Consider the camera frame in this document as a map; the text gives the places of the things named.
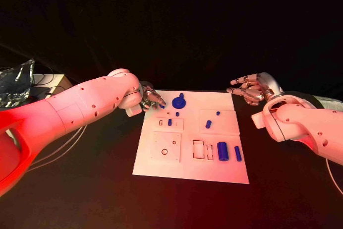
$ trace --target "circular cutout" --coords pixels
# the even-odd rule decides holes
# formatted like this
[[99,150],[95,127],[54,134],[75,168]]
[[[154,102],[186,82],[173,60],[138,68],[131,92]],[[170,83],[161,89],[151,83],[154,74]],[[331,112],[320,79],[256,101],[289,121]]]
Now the circular cutout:
[[328,141],[327,141],[327,139],[323,141],[323,146],[327,146],[327,143],[328,143]]

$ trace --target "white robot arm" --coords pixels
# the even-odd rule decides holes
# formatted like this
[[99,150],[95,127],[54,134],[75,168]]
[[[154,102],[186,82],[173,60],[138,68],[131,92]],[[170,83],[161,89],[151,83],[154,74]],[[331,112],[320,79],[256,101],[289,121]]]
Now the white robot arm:
[[[92,79],[53,97],[0,112],[0,196],[23,176],[44,146],[118,107],[132,116],[165,105],[127,69]],[[8,137],[10,131],[16,142]]]
[[302,142],[314,153],[343,165],[343,112],[317,109],[304,99],[285,95],[268,73],[248,75],[230,81],[242,83],[227,92],[245,97],[252,106],[266,100],[262,112],[252,115],[256,128],[266,128],[275,141]]

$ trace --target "blue round knob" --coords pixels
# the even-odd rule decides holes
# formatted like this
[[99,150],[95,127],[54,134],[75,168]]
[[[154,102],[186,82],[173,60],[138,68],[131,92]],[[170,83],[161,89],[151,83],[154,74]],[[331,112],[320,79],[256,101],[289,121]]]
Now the blue round knob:
[[173,99],[171,105],[176,109],[181,109],[186,106],[186,100],[183,98],[183,93]]

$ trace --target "shape sorting board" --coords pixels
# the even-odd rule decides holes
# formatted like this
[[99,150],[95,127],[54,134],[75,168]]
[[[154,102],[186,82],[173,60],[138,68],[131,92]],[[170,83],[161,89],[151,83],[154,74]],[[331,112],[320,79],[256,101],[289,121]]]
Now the shape sorting board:
[[[230,94],[157,92],[167,105],[164,109],[145,112],[132,174],[248,184]],[[176,109],[171,101],[180,93],[186,106]],[[212,121],[210,128],[204,127],[207,120]],[[226,142],[227,161],[219,161],[217,142]],[[240,162],[235,146],[240,150]]]

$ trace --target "blue object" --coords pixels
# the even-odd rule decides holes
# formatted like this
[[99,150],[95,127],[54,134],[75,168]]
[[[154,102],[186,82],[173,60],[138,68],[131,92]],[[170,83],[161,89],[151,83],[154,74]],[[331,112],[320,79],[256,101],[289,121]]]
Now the blue object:
[[237,161],[242,161],[242,157],[240,157],[240,152],[239,152],[239,147],[237,146],[235,146],[235,152],[236,152]]
[[186,100],[183,98],[183,93],[173,99],[171,105],[176,109],[181,109],[186,106]]
[[227,154],[227,146],[225,142],[217,142],[217,158],[219,161],[227,161],[229,160],[229,154]]
[[212,121],[207,120],[207,122],[206,122],[206,126],[204,126],[207,129],[210,128],[210,123],[212,123]]

